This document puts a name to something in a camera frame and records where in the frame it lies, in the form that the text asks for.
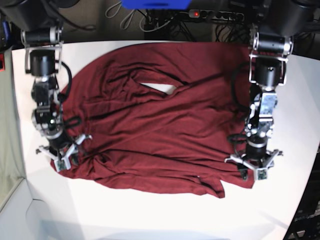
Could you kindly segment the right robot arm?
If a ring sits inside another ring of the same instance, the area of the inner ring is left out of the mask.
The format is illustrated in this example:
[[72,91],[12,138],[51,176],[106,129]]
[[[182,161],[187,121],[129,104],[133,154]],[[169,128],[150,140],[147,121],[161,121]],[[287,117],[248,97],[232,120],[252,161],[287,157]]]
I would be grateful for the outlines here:
[[69,128],[82,121],[78,116],[63,119],[63,103],[72,88],[72,73],[62,61],[63,25],[90,31],[79,26],[58,10],[54,0],[2,0],[0,11],[20,28],[21,43],[25,48],[24,71],[34,77],[31,97],[36,108],[32,123],[47,146],[39,146],[37,153],[49,157],[57,172],[70,170],[72,161],[78,161],[79,146],[91,135],[72,137]]

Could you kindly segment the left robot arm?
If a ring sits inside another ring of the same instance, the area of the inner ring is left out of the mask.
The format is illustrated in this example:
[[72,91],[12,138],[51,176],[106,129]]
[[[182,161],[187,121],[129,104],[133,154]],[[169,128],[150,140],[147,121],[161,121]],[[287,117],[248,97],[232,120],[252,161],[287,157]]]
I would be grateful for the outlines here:
[[[278,103],[276,88],[287,81],[288,56],[294,50],[294,36],[311,19],[319,7],[318,0],[272,0],[263,19],[250,30],[249,61],[241,63],[231,75],[231,95],[246,116],[244,129],[228,136],[236,147],[245,144],[243,151],[235,150],[225,159],[237,164],[243,181],[253,174],[255,181],[265,180],[274,159],[282,152],[269,151],[268,140],[274,130],[273,111]],[[248,67],[249,106],[242,105],[236,96],[236,76]]]

